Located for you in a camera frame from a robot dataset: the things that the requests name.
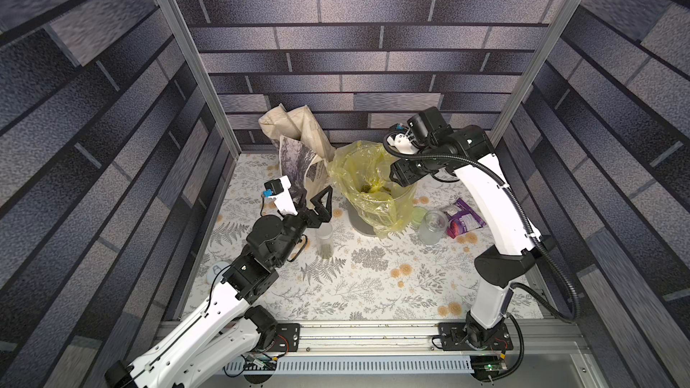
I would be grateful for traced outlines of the yellow plastic trash bag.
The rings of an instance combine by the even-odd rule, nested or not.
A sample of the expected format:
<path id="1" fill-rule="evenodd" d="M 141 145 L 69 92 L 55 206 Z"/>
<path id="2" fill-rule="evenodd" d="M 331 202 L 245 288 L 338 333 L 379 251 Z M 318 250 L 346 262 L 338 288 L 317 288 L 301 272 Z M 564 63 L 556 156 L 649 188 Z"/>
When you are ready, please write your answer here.
<path id="1" fill-rule="evenodd" d="M 380 239 L 402 232 L 413 216 L 416 186 L 389 177 L 396 160 L 380 143 L 356 141 L 337 148 L 327 163 L 334 187 Z"/>

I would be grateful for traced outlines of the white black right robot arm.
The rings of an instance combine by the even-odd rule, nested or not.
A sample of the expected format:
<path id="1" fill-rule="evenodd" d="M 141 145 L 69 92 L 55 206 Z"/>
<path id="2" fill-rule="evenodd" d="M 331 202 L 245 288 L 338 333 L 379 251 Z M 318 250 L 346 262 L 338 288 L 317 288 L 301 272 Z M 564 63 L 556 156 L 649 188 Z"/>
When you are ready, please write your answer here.
<path id="1" fill-rule="evenodd" d="M 475 350 L 488 348 L 502 330 L 513 290 L 525 287 L 519 278 L 535 266 L 541 234 L 521 211 L 483 129 L 397 125 L 389 129 L 384 148 L 397 158 L 390 170 L 394 183 L 407 187 L 440 170 L 451 172 L 489 226 L 494 245 L 474 260 L 481 281 L 465 318 L 465 341 Z"/>

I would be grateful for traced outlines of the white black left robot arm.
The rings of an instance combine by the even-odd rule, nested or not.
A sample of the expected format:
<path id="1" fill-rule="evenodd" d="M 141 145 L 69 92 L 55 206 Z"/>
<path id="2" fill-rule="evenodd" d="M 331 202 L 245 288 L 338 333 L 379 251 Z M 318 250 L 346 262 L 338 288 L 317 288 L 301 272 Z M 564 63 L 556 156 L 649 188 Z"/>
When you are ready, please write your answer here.
<path id="1" fill-rule="evenodd" d="M 294 262 L 305 230 L 332 219 L 327 186 L 292 212 L 259 217 L 238 257 L 215 276 L 207 299 L 156 346 L 105 373 L 109 387 L 199 387 L 252 351 L 267 350 L 277 322 L 257 300 L 275 283 L 278 270 Z"/>

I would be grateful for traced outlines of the clear jar of mung beans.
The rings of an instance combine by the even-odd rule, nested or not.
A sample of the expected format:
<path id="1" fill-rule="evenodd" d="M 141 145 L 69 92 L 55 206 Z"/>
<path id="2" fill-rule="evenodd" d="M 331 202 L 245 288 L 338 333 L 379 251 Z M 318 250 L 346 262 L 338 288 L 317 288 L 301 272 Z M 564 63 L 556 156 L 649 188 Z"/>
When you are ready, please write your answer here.
<path id="1" fill-rule="evenodd" d="M 419 239 L 426 245 L 437 244 L 447 233 L 449 218 L 440 210 L 428 211 L 418 228 Z"/>

